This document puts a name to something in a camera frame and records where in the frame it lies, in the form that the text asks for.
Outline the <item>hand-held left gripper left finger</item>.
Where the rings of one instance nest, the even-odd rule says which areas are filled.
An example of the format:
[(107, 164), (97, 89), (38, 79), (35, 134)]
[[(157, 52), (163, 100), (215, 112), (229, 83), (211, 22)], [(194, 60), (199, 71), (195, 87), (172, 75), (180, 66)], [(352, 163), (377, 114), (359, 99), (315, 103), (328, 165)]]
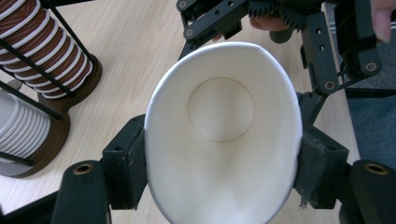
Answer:
[(103, 151), (113, 210), (136, 210), (148, 184), (144, 123), (145, 115), (130, 119)]

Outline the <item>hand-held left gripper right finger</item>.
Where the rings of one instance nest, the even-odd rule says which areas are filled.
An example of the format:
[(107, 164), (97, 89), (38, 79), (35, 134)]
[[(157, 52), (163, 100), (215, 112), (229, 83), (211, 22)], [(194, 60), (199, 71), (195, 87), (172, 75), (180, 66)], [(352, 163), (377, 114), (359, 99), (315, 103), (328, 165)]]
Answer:
[(333, 209), (336, 182), (347, 164), (348, 150), (315, 126), (305, 123), (294, 189), (302, 208)]

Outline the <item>dark brown wooden cup holder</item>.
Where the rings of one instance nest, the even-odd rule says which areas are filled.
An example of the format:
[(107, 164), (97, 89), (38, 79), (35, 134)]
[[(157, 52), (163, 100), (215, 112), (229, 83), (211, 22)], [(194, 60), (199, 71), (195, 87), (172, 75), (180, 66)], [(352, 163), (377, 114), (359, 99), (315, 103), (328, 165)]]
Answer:
[(56, 9), (57, 6), (70, 5), (87, 0), (39, 0), (42, 7), (46, 9), (51, 17), (55, 19), (66, 32), (74, 38), (78, 46), (81, 47), (84, 53), (93, 64), (92, 73), (85, 79), (84, 83), (75, 91), (70, 91), (61, 83), (53, 79), (45, 70), (30, 62), (17, 50), (12, 48), (4, 40), (0, 39), (0, 46), (15, 54), (24, 62), (29, 63), (39, 74), (51, 80), (56, 86), (60, 87), (66, 93), (66, 96), (59, 99), (49, 99), (44, 97), (41, 93), (35, 91), (33, 88), (26, 85), (24, 82), (16, 79), (16, 77), (5, 70), (0, 65), (0, 71), (11, 76), (11, 80), (6, 83), (0, 79), (0, 92), (10, 93), (25, 103), (46, 113), (50, 118), (49, 134), (44, 143), (39, 149), (29, 156), (27, 159), (12, 156), (7, 153), (0, 152), (0, 175), (8, 177), (25, 177), (32, 175), (46, 165), (48, 165), (60, 152), (70, 131), (70, 117), (68, 110), (86, 99), (97, 86), (102, 76), (102, 65), (99, 60), (90, 54), (85, 46), (80, 42), (74, 31), (70, 28), (68, 23), (64, 20), (62, 15)]

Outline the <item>single white paper cup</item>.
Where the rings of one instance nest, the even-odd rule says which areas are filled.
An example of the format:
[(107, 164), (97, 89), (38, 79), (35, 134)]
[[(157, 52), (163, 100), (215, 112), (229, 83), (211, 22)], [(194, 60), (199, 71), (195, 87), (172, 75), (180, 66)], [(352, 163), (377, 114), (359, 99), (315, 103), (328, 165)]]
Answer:
[(148, 106), (151, 195), (171, 224), (267, 224), (290, 195), (302, 135), (295, 90), (267, 50), (198, 49), (164, 75)]

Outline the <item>stack of brown paper cups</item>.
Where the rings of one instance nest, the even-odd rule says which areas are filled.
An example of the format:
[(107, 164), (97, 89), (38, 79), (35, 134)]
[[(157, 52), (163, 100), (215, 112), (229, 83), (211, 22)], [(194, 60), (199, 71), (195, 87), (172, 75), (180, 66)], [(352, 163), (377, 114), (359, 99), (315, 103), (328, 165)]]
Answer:
[[(77, 90), (92, 73), (88, 55), (39, 0), (0, 0), (0, 39), (70, 91)], [(46, 98), (66, 96), (60, 87), (2, 46), (0, 65)]]

